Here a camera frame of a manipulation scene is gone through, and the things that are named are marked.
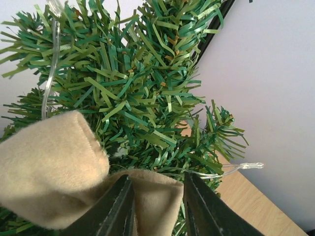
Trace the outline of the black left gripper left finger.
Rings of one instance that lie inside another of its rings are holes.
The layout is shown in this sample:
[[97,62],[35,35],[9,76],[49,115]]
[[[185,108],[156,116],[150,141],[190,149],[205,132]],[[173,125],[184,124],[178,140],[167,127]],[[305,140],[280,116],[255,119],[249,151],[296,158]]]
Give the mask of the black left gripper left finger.
[[134,189],[127,175],[82,217],[60,232],[61,236],[131,236],[134,224]]

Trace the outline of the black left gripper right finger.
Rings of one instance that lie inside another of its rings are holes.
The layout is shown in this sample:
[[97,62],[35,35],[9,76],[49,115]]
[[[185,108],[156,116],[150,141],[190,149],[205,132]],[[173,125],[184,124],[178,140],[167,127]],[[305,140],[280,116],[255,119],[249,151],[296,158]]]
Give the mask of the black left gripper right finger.
[[185,174],[183,200],[189,236],[263,236],[230,209],[197,174]]

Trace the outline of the clear wire fairy lights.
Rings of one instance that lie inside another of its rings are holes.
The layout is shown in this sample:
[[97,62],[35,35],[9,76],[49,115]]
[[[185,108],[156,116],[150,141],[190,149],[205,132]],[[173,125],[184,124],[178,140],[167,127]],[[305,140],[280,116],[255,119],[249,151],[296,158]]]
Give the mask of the clear wire fairy lights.
[[[42,108],[41,108],[41,119],[47,119],[48,114],[51,111],[51,106],[48,104],[49,96],[51,96],[51,87],[53,84],[53,79],[57,71],[57,64],[60,56],[60,35],[61,28],[59,18],[62,16],[63,7],[58,0],[49,0],[47,1],[49,8],[52,10],[54,17],[52,19],[52,39],[53,39],[53,53],[51,59],[50,72],[48,75],[48,80],[44,89],[44,95],[42,99]],[[211,178],[220,178],[229,174],[232,174],[238,170],[249,170],[249,169],[262,169],[264,164],[261,162],[256,163],[241,163],[241,164],[224,164],[224,168],[230,168],[230,171],[227,171],[221,175],[219,174],[204,174],[201,172],[194,172],[199,175],[202,179],[211,179]]]

